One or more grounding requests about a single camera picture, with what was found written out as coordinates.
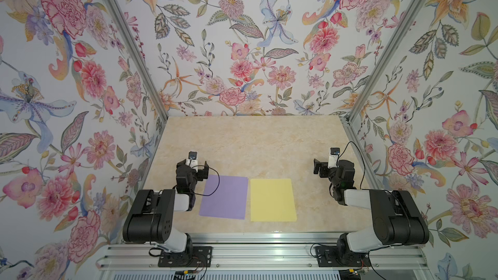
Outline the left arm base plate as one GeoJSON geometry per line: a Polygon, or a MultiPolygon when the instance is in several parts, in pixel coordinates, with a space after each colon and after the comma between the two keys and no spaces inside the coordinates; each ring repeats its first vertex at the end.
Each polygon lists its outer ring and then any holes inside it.
{"type": "Polygon", "coordinates": [[[209,268],[213,258],[211,246],[193,246],[182,253],[162,252],[159,257],[160,268],[209,268]]]}

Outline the purple paper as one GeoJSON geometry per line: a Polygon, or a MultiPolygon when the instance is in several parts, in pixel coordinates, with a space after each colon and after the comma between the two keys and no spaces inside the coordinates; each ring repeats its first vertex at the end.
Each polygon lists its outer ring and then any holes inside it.
{"type": "Polygon", "coordinates": [[[245,220],[248,178],[210,175],[204,187],[199,215],[245,220]]]}

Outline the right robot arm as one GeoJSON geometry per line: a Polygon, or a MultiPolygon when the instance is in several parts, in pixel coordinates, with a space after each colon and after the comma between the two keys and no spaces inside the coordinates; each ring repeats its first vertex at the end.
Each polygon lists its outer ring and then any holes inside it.
{"type": "Polygon", "coordinates": [[[428,226],[408,191],[356,188],[355,165],[348,160],[315,159],[313,173],[329,180],[329,194],[338,204],[371,212],[370,226],[340,236],[335,247],[340,258],[368,254],[387,246],[412,246],[429,241],[428,226]]]}

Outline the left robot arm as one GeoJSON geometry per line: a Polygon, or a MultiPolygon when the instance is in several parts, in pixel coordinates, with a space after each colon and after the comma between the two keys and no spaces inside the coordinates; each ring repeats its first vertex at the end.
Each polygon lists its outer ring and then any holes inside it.
{"type": "Polygon", "coordinates": [[[138,191],[123,226],[127,244],[149,244],[163,254],[192,255],[193,244],[187,233],[173,225],[175,213],[190,212],[195,206],[198,182],[208,179],[210,167],[195,159],[176,165],[176,185],[172,189],[138,191]]]}

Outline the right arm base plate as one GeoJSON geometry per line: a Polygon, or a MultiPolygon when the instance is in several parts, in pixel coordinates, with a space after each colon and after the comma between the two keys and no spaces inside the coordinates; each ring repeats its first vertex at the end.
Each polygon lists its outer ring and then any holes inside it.
{"type": "Polygon", "coordinates": [[[346,251],[341,253],[336,246],[316,246],[312,249],[320,268],[353,268],[371,267],[368,254],[346,251]]]}

